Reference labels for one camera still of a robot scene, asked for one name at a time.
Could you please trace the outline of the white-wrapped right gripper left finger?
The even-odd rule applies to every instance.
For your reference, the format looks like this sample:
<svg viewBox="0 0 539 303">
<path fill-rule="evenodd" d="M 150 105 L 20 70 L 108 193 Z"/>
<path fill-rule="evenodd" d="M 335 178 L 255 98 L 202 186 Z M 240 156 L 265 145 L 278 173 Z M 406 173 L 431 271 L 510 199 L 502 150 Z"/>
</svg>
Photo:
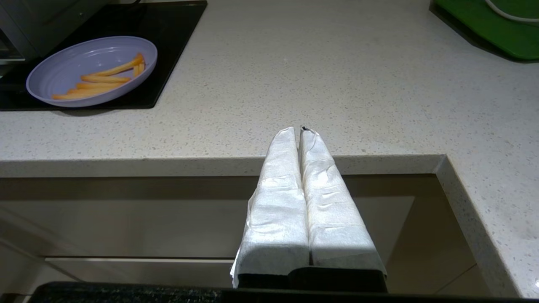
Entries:
<svg viewBox="0 0 539 303">
<path fill-rule="evenodd" d="M 247 274 L 287 276 L 309 264 L 307 204 L 295 130 L 288 127 L 272 139 L 248 201 L 244 233 L 231 267 L 232 285 L 238 288 Z"/>
</svg>

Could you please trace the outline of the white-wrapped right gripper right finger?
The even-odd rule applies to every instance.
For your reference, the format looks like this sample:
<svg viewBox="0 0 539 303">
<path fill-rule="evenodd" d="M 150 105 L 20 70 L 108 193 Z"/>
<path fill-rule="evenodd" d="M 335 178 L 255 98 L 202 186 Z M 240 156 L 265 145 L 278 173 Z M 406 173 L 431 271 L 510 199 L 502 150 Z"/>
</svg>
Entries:
<svg viewBox="0 0 539 303">
<path fill-rule="evenodd" d="M 387 291 L 383 261 L 320 134 L 302 129 L 299 152 L 310 255 L 321 285 Z"/>
</svg>

